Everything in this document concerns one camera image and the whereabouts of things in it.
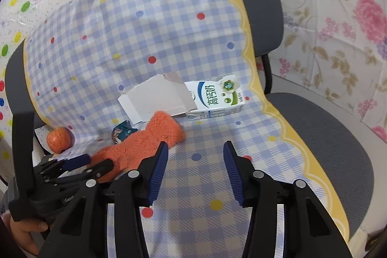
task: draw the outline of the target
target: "orange fuzzy fabric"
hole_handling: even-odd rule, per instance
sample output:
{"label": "orange fuzzy fabric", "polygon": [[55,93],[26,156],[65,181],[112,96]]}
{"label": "orange fuzzy fabric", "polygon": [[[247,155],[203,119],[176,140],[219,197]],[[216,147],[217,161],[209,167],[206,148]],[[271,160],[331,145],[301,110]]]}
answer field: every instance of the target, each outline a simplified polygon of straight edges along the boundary
{"label": "orange fuzzy fabric", "polygon": [[99,182],[112,181],[121,171],[138,168],[142,159],[155,155],[161,141],[172,148],[185,139],[180,125],[167,113],[156,112],[145,130],[137,131],[118,145],[108,146],[91,157],[89,166],[96,165],[104,159],[112,159],[114,168],[99,178]]}

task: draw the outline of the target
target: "green polka dot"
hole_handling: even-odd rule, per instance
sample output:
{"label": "green polka dot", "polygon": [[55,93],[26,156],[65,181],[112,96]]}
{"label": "green polka dot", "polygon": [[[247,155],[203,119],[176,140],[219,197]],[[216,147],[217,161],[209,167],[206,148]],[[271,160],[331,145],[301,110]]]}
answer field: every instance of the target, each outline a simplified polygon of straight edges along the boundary
{"label": "green polka dot", "polygon": [[31,3],[30,3],[29,1],[25,2],[25,3],[23,4],[23,6],[22,6],[21,11],[22,11],[22,12],[27,11],[28,8],[30,7],[30,5],[31,5]]}
{"label": "green polka dot", "polygon": [[5,44],[1,50],[1,55],[5,56],[8,53],[8,45]]}

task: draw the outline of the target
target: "blue checkered cloth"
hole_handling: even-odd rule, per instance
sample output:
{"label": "blue checkered cloth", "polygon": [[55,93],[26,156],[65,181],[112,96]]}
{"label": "blue checkered cloth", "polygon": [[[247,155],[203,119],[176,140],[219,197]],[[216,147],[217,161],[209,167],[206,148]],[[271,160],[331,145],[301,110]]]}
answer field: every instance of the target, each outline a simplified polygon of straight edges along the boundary
{"label": "blue checkered cloth", "polygon": [[[246,37],[240,25],[241,15],[228,0],[75,0],[28,40],[27,74],[37,109],[53,127],[71,126],[75,137],[62,157],[111,145],[113,127],[128,119],[117,100],[123,88],[156,74],[177,71],[183,81],[234,74],[249,96],[240,113],[201,124],[178,119],[186,140],[170,150],[154,214],[142,220],[151,257],[241,257],[250,210],[232,195],[223,162],[227,140],[238,154],[249,155],[256,169],[281,181],[304,179],[326,202],[324,190],[303,175],[301,152],[279,138],[279,122],[261,112],[260,99],[248,89],[251,69],[242,58]],[[214,200],[221,209],[211,208]],[[113,258],[114,205],[108,213]],[[278,218],[276,257],[282,257],[281,207]]]}

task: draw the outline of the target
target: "chair seat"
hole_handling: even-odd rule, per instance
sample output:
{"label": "chair seat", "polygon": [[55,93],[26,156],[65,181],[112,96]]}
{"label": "chair seat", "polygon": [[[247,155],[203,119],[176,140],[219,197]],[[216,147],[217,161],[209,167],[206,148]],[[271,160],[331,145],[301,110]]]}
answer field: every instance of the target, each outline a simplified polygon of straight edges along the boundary
{"label": "chair seat", "polygon": [[290,93],[267,94],[316,157],[344,207],[350,237],[359,228],[371,202],[371,161],[350,131],[313,102]]}

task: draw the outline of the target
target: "black chair leg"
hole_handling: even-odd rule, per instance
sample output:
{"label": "black chair leg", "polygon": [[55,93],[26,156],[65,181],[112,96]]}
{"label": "black chair leg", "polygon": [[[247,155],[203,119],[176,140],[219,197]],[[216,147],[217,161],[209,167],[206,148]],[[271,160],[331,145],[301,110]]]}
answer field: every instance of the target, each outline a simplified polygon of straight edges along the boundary
{"label": "black chair leg", "polygon": [[271,91],[272,84],[273,84],[273,77],[271,74],[270,62],[268,60],[267,54],[262,55],[261,58],[262,58],[262,65],[264,67],[264,72],[265,72],[265,90],[264,90],[264,93],[269,94]]}

